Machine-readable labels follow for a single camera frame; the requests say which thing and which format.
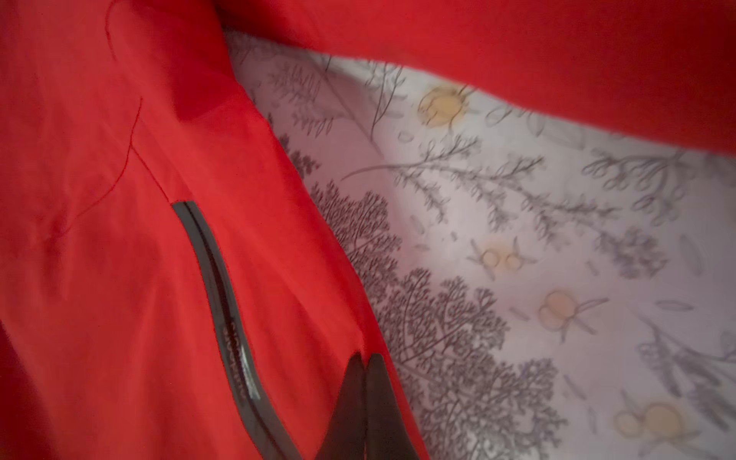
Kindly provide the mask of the red zip-up jacket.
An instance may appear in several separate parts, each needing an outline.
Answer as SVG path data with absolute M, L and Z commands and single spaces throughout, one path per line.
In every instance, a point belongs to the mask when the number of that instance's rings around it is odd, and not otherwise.
M 735 160 L 731 1 L 5 1 L 3 458 L 315 459 L 378 354 L 434 459 L 229 31 Z

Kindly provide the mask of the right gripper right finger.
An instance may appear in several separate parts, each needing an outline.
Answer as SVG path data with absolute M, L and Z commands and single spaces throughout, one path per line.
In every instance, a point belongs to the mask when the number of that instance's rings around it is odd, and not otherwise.
M 373 354 L 366 369 L 366 457 L 419 460 L 404 425 L 385 360 Z

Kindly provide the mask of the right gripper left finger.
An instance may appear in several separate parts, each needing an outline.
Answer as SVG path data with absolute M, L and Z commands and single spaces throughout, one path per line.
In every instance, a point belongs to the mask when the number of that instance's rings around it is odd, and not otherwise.
M 360 354 L 350 358 L 337 405 L 316 460 L 360 460 L 365 456 L 367 432 L 366 371 Z

